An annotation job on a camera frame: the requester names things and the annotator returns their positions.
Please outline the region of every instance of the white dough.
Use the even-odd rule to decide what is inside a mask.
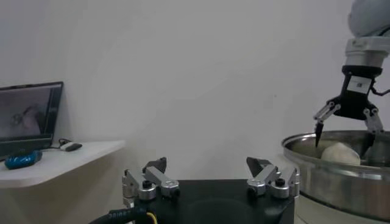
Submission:
[[[341,142],[327,147],[322,152],[321,159],[330,162],[360,165],[359,154]]]

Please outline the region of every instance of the yellow wire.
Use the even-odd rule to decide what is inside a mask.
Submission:
[[[157,218],[156,218],[156,216],[155,216],[153,213],[147,212],[146,214],[147,214],[150,218],[152,218],[153,224],[158,224],[158,223],[157,223]]]

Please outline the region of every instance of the black laptop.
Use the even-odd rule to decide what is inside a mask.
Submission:
[[[52,144],[63,82],[0,88],[0,159]]]

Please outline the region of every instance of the black platform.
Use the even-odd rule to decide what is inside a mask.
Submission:
[[[143,204],[154,211],[160,224],[293,224],[294,198],[277,199],[269,194],[251,199],[246,180],[181,180],[176,202],[157,198]],[[149,219],[137,220],[150,224]]]

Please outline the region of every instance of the computer mouse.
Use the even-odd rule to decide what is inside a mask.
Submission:
[[[60,146],[60,150],[66,151],[66,152],[72,152],[79,148],[81,148],[83,145],[75,142],[68,142],[66,144],[63,144]]]
[[[4,164],[6,168],[13,170],[32,166],[41,159],[42,152],[39,150],[20,150],[19,152],[10,155],[7,159],[5,159]]]

